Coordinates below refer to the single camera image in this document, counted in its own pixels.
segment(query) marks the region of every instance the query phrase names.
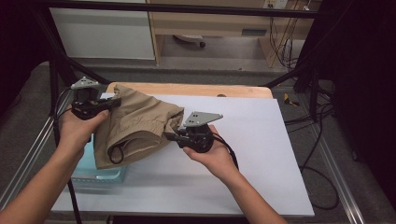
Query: white cabinet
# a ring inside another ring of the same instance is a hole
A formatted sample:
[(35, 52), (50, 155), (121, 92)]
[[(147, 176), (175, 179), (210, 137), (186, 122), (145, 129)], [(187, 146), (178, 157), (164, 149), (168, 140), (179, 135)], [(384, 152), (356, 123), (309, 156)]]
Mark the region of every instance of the white cabinet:
[(68, 8), (50, 11), (70, 57), (154, 60), (147, 12)]

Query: light blue box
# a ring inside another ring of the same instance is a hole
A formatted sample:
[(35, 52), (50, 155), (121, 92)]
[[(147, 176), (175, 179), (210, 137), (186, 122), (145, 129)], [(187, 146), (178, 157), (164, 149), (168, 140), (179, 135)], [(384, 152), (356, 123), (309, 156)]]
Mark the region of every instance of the light blue box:
[(111, 169), (96, 169), (95, 158), (93, 156), (93, 135), (92, 140), (84, 147), (84, 156), (79, 161), (72, 180), (77, 182), (96, 183), (122, 183), (126, 173), (126, 166)]

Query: white table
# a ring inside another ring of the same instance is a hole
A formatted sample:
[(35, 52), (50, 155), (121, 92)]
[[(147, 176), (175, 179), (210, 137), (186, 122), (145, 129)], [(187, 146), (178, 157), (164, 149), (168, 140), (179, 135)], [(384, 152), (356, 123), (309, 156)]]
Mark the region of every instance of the white table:
[[(219, 113), (213, 124), (235, 151), (241, 173), (285, 217), (314, 215), (277, 101), (155, 95), (191, 111)], [(240, 216), (227, 188), (171, 143), (128, 166), (122, 184), (75, 184), (80, 211), (124, 215)], [(67, 188), (54, 212), (72, 211)]]

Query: beige cloth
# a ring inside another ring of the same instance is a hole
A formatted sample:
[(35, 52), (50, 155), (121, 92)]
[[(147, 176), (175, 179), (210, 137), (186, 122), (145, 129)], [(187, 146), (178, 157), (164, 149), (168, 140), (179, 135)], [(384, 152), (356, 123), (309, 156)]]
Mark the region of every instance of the beige cloth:
[(163, 133), (174, 133), (183, 120), (182, 107), (121, 85), (114, 92), (121, 106), (111, 110), (93, 137), (98, 169), (127, 165), (158, 151), (169, 143)]

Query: gray floor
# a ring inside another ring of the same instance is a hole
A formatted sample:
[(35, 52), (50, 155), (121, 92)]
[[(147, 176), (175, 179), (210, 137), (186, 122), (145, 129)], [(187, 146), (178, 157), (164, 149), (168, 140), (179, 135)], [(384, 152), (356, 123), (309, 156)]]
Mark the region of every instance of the gray floor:
[[(104, 77), (118, 81), (134, 82), (176, 82), (205, 84), (241, 84), (256, 86), (272, 80), (286, 72), (277, 67), (269, 70), (265, 66), (258, 42), (254, 38), (206, 37), (206, 47), (175, 40), (171, 36), (165, 39), (163, 63), (129, 61), (120, 65), (112, 62), (91, 64), (92, 70)], [(299, 118), (305, 115), (300, 106), (285, 105), (284, 93), (292, 101), (300, 101), (292, 91), (293, 80), (274, 88), (273, 94), (279, 101), (284, 120)], [(42, 128), (50, 108), (48, 67), (40, 66), (21, 91), (21, 101), (0, 118), (0, 159), (1, 179), (0, 192), (4, 192), (10, 179), (27, 154), (30, 145), (35, 141)], [(342, 170), (351, 192), (358, 204), (366, 223), (396, 223), (395, 211), (375, 182), (370, 170), (364, 163), (352, 160), (347, 140), (340, 128), (337, 118), (329, 116), (324, 120), (324, 137)], [(311, 128), (290, 133), (290, 141), (296, 160), (302, 163), (315, 142)], [(52, 138), (45, 146), (39, 160), (33, 167), (34, 174), (47, 160), (54, 149)], [(308, 163), (324, 174), (328, 174), (322, 156), (318, 151)], [(317, 175), (308, 172), (303, 174), (312, 203), (327, 206), (334, 201), (334, 194), (328, 183)], [(331, 211), (315, 208), (314, 217), (292, 219), (295, 223), (348, 223), (342, 204)], [(83, 214), (84, 220), (104, 220), (106, 216)], [(51, 219), (72, 219), (69, 215), (52, 214)]]

